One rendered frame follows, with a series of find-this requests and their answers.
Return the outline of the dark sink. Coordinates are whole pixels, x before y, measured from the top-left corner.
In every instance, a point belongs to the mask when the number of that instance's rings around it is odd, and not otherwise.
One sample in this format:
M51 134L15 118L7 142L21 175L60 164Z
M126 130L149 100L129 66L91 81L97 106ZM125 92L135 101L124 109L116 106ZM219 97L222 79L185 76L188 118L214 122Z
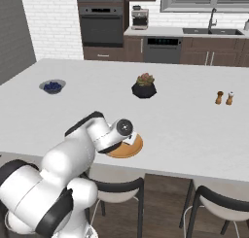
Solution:
M184 34L244 35L237 29L183 28Z

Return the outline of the black wall oven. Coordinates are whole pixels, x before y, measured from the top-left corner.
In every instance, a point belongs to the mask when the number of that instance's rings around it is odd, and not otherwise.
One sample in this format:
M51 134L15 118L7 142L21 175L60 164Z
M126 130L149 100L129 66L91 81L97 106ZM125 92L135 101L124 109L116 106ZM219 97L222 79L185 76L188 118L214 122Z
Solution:
M85 47L121 48L123 46L122 7L81 7L80 24Z

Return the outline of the grey bowl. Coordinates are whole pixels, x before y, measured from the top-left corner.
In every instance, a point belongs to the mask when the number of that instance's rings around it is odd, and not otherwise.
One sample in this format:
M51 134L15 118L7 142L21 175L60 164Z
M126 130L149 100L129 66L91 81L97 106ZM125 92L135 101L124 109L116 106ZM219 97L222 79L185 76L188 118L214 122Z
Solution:
M62 88L64 88L65 85L66 85L66 82L65 82L64 80L55 79L55 80L48 80L48 81L42 82L42 83L39 85L39 88L42 89L42 90L44 90L44 85L45 85L45 84L48 84L49 82L57 82L57 83L59 83L59 84L62 86ZM50 92L47 92L47 93L48 93L48 94L58 94L58 93L60 93L60 91L59 91L59 92L56 92L56 93L50 93Z

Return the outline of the silver tap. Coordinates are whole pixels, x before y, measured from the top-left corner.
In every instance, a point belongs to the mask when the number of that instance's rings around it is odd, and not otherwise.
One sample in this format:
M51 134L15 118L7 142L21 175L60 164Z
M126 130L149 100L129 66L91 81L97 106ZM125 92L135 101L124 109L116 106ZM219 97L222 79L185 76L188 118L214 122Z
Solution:
M217 9L216 8L213 8L212 11L211 11L211 16L210 16L210 19L209 19L209 23L208 23L208 30L211 30L211 28L213 26L216 26L217 25L217 19L214 21L213 20L213 16L214 14L217 12Z

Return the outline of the blueberries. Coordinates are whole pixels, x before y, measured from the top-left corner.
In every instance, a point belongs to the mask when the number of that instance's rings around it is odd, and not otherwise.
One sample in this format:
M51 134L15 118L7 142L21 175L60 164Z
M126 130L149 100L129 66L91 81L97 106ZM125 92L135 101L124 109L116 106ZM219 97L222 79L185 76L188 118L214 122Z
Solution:
M56 93L61 91L62 86L57 82L49 82L48 84L44 85L44 91L50 93Z

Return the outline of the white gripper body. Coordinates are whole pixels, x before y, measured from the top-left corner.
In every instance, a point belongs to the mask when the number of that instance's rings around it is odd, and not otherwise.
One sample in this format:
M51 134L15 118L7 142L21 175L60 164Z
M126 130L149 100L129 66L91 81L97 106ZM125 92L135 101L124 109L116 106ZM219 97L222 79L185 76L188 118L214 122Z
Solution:
M132 132L125 140L124 142L129 145L133 145L137 137L136 132Z

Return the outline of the round wooden plate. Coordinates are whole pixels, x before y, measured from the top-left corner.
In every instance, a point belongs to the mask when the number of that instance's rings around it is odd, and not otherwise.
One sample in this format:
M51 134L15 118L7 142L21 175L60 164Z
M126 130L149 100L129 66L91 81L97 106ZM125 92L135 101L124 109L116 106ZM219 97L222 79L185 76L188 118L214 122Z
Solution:
M133 144L122 142L121 145L108 153L114 158L128 158L138 154L143 148L143 140L139 134L135 136Z

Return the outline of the black dishwasher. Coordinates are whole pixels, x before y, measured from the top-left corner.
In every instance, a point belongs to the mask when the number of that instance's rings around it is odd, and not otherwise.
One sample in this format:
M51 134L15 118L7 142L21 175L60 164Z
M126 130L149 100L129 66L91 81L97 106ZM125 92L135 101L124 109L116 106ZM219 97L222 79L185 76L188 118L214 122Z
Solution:
M178 64L182 37L147 37L144 39L144 61L149 63Z

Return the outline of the silver coffee machine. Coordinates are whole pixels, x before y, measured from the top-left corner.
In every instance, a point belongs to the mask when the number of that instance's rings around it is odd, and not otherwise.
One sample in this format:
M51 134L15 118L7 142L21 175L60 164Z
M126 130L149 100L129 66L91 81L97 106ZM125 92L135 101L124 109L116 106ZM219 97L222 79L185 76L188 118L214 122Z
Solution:
M139 5L132 7L131 11L133 30L146 30L148 28L149 10L143 9Z

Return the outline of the succulent in black pot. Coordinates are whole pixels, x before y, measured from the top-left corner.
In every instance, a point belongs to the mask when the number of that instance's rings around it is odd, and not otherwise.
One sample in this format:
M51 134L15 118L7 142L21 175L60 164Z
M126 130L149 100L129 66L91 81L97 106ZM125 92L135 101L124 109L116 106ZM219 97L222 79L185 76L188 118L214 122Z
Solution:
M151 98L157 93L154 80L154 77L149 73L142 74L132 86L132 93L140 99Z

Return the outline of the wooden pepper shaker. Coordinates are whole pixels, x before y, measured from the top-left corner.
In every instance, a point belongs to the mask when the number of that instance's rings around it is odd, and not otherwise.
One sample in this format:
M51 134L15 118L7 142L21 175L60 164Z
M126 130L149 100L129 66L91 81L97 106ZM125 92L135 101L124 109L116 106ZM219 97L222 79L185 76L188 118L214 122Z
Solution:
M215 103L217 105L220 105L222 103L222 96L223 96L224 92L223 91L218 91L217 92L217 98L216 98L216 101Z

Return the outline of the brown base cupboards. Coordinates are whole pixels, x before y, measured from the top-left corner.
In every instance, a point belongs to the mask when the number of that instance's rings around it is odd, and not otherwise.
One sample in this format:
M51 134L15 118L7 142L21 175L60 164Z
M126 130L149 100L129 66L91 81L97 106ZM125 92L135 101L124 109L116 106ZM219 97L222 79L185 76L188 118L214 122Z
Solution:
M124 37L124 57L129 62L145 61L145 38ZM196 38L184 37L180 63L249 67L249 38Z

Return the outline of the black and white stool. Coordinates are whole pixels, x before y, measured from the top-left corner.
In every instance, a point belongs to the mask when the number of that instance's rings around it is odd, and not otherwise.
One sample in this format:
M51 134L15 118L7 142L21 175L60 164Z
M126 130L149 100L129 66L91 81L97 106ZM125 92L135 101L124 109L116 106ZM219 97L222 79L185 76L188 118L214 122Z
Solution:
M249 222L249 183L222 183L218 180L192 179L180 219L184 238L192 238L196 214L199 207L225 221L221 234L224 235L232 221L237 238L238 221Z
M144 178L145 176L136 177L135 180L125 182L125 179L131 177L131 174L125 175L125 172L119 174L122 181L115 183L114 172L102 174L101 176L92 171L84 172L81 177L96 183L98 188L97 203L94 210L97 210L98 204L101 204L101 213L105 215L106 203L123 203L132 198L138 201L138 221L137 221L137 238L142 238L143 214L144 214Z

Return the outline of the brown oven cabinet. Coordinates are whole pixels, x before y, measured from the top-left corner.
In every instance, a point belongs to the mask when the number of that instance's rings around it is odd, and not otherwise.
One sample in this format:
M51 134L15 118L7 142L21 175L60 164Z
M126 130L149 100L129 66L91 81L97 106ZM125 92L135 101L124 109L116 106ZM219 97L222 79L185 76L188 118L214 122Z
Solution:
M123 33L129 26L129 4L126 0L121 2L80 2L78 3L78 12L80 20L80 8L84 6L111 6L123 8ZM85 47L83 45L83 53L85 60L109 60L109 61L125 61L124 34L123 46L121 48L107 47Z

